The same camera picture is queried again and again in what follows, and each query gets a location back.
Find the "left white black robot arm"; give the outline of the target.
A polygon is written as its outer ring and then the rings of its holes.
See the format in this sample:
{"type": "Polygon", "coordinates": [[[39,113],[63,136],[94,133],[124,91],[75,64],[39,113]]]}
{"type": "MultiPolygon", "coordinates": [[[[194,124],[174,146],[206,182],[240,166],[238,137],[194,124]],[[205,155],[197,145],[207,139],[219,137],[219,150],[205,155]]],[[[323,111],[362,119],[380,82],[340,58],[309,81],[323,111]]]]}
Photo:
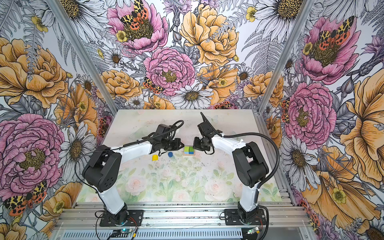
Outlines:
{"type": "Polygon", "coordinates": [[[170,126],[160,124],[155,132],[140,140],[121,147],[100,145],[96,148],[83,169],[82,177],[89,186],[96,189],[96,193],[104,204],[105,225],[124,226],[130,221],[135,221],[129,218],[127,204],[116,187],[121,163],[156,152],[161,155],[184,148],[185,145],[181,139],[175,137],[177,130],[183,125],[183,120],[170,126]]]}

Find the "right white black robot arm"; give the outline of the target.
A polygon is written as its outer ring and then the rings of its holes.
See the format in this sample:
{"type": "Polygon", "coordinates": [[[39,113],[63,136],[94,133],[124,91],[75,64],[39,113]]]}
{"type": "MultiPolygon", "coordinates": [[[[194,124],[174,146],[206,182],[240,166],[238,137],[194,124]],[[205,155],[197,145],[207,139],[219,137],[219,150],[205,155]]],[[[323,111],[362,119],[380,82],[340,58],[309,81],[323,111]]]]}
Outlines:
{"type": "Polygon", "coordinates": [[[243,184],[238,212],[235,215],[239,216],[240,221],[245,225],[264,224],[266,214],[258,204],[259,184],[266,179],[269,167],[258,144],[228,138],[216,130],[203,113],[201,116],[203,122],[198,125],[201,137],[195,137],[194,149],[205,152],[207,155],[214,154],[215,149],[232,155],[236,173],[243,184]]]}

